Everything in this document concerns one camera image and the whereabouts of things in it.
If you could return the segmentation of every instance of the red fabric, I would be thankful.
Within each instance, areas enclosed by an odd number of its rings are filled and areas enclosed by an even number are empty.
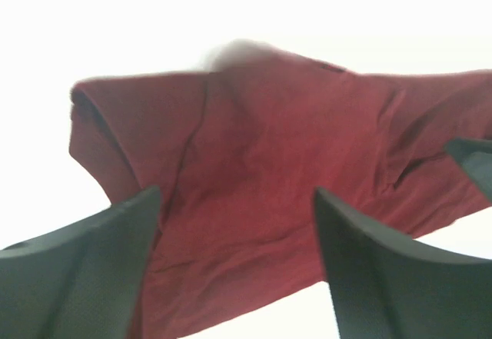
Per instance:
[[[489,206],[443,146],[492,138],[492,71],[358,75],[246,45],[210,73],[83,81],[72,98],[71,155],[111,201],[151,184],[165,200],[133,338],[322,281],[317,186],[414,237]]]

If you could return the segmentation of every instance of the dark red t-shirt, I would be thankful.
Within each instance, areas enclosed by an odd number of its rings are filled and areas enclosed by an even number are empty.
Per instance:
[[[71,155],[111,202],[164,198],[132,337],[175,339],[324,280],[321,186],[419,237],[489,206],[445,155],[492,138],[492,71],[359,75],[241,46],[213,72],[78,83]]]

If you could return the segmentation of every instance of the white wall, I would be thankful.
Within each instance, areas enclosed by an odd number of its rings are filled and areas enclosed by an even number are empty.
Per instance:
[[[199,67],[233,38],[270,42],[360,72],[492,68],[490,5],[490,0],[0,0],[0,248],[108,206],[100,187],[67,152],[68,91],[78,79]],[[484,211],[424,240],[492,258],[491,226],[492,214]],[[336,337],[328,292],[317,284],[194,338]]]

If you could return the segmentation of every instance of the white background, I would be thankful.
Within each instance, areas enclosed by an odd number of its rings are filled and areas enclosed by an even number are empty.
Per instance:
[[[68,92],[95,75],[200,68],[235,38],[359,72],[492,68],[492,0],[0,0],[0,248],[108,206],[68,156]],[[492,258],[490,210],[424,240]],[[326,284],[196,334],[337,337]]]

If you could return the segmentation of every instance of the red shirt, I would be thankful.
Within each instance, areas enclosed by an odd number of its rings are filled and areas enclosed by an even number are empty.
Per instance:
[[[132,337],[175,339],[324,280],[324,187],[419,237],[489,206],[443,146],[492,138],[492,72],[359,75],[255,45],[213,72],[78,83],[71,155],[165,204]]]

